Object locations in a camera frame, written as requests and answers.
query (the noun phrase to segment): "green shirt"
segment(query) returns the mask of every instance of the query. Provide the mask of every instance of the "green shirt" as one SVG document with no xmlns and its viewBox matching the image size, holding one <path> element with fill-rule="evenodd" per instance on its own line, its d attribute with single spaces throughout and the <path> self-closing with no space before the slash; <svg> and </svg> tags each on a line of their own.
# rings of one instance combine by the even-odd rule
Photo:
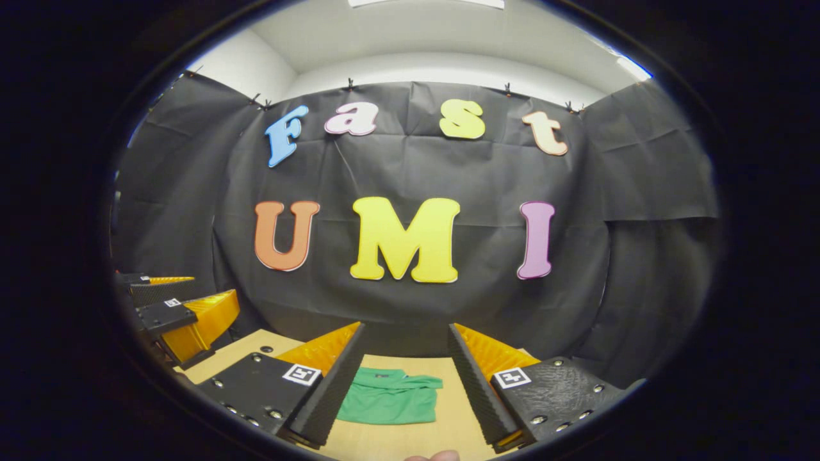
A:
<svg viewBox="0 0 820 461">
<path fill-rule="evenodd" d="M 404 370 L 361 367 L 336 416 L 365 424 L 412 424 L 435 421 L 439 378 L 409 377 Z"/>
</svg>

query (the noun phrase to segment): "table surface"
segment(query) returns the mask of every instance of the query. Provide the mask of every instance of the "table surface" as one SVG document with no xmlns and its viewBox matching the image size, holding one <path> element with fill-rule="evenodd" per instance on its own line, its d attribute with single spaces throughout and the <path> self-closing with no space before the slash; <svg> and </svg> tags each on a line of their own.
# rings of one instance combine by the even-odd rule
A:
<svg viewBox="0 0 820 461">
<path fill-rule="evenodd" d="M 265 330 L 245 336 L 216 351 L 212 357 L 183 372 L 194 384 L 228 368 L 252 352 L 275 357 L 302 342 Z M 264 353 L 262 346 L 273 351 Z M 320 450 L 299 445 L 331 458 L 362 461 L 404 461 L 413 455 L 430 457 L 441 450 L 457 450 L 462 461 L 479 461 L 500 456 L 484 442 L 478 420 L 467 401 L 467 393 L 451 358 L 404 358 L 365 355 L 362 367 L 402 369 L 410 376 L 441 378 L 435 422 L 404 425 L 372 425 L 336 420 L 327 444 Z"/>
</svg>

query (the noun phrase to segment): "white wall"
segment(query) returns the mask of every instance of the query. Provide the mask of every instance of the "white wall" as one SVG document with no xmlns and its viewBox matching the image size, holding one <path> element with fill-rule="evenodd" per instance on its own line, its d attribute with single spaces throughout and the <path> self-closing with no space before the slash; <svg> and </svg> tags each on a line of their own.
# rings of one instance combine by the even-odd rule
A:
<svg viewBox="0 0 820 461">
<path fill-rule="evenodd" d="M 250 29 L 234 35 L 188 66 L 257 101 L 278 102 L 296 78 L 294 69 Z"/>
<path fill-rule="evenodd" d="M 606 96 L 603 92 L 540 67 L 496 57 L 450 52 L 412 52 L 365 57 L 305 72 L 285 91 L 282 99 L 347 86 L 400 81 L 475 84 L 504 89 L 573 107 Z"/>
</svg>

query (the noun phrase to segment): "white ceiling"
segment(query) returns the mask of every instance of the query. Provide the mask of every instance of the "white ceiling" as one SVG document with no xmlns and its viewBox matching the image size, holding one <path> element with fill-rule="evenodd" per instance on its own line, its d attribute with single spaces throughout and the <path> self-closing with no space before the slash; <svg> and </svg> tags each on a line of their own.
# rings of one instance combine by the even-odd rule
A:
<svg viewBox="0 0 820 461">
<path fill-rule="evenodd" d="M 503 10 L 457 0 L 357 8 L 347 0 L 303 0 L 252 29 L 299 74 L 381 54 L 464 52 L 542 67 L 606 94 L 637 81 L 616 56 L 539 0 L 506 0 Z"/>
</svg>

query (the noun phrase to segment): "ceiling light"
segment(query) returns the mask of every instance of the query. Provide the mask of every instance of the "ceiling light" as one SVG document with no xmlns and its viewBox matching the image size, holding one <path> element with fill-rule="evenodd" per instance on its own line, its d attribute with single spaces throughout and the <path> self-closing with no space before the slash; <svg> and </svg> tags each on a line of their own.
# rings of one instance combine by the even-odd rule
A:
<svg viewBox="0 0 820 461">
<path fill-rule="evenodd" d="M 363 7 L 372 3 L 388 2 L 389 0 L 348 0 L 350 7 Z M 459 0 L 460 2 L 475 3 L 476 5 L 484 5 L 486 7 L 504 9 L 504 0 Z"/>
<path fill-rule="evenodd" d="M 629 71 L 630 74 L 634 75 L 638 81 L 646 81 L 652 78 L 652 74 L 626 56 L 619 57 L 617 63 Z"/>
</svg>

